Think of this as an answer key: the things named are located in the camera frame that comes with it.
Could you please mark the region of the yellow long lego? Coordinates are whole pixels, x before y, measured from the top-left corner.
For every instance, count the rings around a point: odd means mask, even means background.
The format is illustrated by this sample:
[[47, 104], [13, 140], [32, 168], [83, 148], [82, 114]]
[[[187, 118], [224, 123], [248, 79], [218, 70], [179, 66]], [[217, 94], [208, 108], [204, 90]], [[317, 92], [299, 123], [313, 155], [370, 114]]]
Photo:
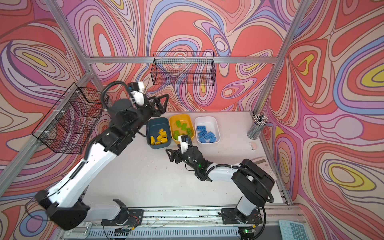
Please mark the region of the yellow long lego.
[[162, 138], [167, 138], [168, 136], [167, 136], [167, 132], [161, 132], [160, 133], [160, 136], [162, 137]]

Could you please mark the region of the green lego plate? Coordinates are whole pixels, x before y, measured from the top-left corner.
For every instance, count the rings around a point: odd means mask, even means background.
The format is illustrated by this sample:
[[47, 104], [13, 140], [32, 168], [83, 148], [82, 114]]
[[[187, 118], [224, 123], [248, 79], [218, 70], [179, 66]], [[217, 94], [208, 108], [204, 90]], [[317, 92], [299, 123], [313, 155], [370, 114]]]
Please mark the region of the green lego plate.
[[179, 136], [180, 136], [180, 132], [178, 130], [174, 131], [173, 139], [177, 141], [179, 139]]

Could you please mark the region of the green lego cluster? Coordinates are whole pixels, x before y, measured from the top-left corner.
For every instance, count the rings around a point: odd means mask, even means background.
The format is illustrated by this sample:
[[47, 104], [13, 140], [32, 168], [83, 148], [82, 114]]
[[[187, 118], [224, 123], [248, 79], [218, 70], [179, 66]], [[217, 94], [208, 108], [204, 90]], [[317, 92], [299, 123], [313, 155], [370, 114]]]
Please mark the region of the green lego cluster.
[[186, 130], [187, 130], [187, 124], [186, 124], [186, 123], [183, 123], [181, 129], [182, 129], [183, 131], [186, 131]]

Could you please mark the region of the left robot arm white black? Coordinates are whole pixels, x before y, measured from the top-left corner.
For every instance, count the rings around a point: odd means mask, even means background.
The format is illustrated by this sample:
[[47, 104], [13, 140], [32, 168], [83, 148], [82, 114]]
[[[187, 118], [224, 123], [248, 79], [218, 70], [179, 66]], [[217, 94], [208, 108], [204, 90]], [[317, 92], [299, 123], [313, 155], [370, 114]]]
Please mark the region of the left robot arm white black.
[[90, 207], [82, 197], [91, 181], [133, 141], [151, 118], [167, 110], [169, 95], [147, 97], [143, 82], [115, 81], [101, 92], [100, 102], [111, 116], [109, 127], [87, 145], [84, 158], [55, 186], [36, 193], [36, 202], [49, 219], [63, 230], [72, 230], [86, 220], [88, 213], [101, 213], [103, 221], [123, 226], [130, 213], [118, 199], [112, 210]]

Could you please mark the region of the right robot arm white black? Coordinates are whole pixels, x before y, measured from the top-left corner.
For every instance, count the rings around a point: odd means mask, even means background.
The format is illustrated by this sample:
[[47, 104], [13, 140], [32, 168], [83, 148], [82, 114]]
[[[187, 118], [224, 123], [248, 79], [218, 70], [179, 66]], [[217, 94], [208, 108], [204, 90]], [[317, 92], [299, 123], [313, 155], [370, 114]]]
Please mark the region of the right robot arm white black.
[[249, 159], [234, 165], [217, 164], [205, 159], [189, 136], [182, 135], [179, 141], [178, 149], [166, 149], [170, 162], [184, 163], [186, 169], [202, 182], [234, 183], [243, 194], [235, 208], [221, 210], [223, 223], [259, 224], [260, 210], [265, 209], [266, 203], [275, 201], [272, 194], [275, 180]]

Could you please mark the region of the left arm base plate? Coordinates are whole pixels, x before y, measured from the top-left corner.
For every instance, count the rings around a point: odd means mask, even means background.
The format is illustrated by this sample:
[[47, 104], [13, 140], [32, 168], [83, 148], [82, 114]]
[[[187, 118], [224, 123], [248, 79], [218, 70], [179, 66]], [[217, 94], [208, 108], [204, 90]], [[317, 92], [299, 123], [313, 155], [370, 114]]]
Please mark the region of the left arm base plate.
[[133, 209], [133, 210], [121, 210], [113, 220], [103, 219], [101, 221], [102, 226], [127, 226], [137, 227], [140, 226], [143, 221], [144, 210]]

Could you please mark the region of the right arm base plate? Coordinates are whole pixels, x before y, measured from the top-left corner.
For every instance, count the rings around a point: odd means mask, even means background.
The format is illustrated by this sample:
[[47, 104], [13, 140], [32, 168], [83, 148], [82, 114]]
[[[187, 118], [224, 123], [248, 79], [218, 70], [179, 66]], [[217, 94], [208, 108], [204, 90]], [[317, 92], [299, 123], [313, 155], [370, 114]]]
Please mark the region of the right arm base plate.
[[218, 212], [224, 225], [260, 225], [263, 222], [260, 209], [253, 209], [250, 215], [242, 214], [237, 208], [223, 208]]

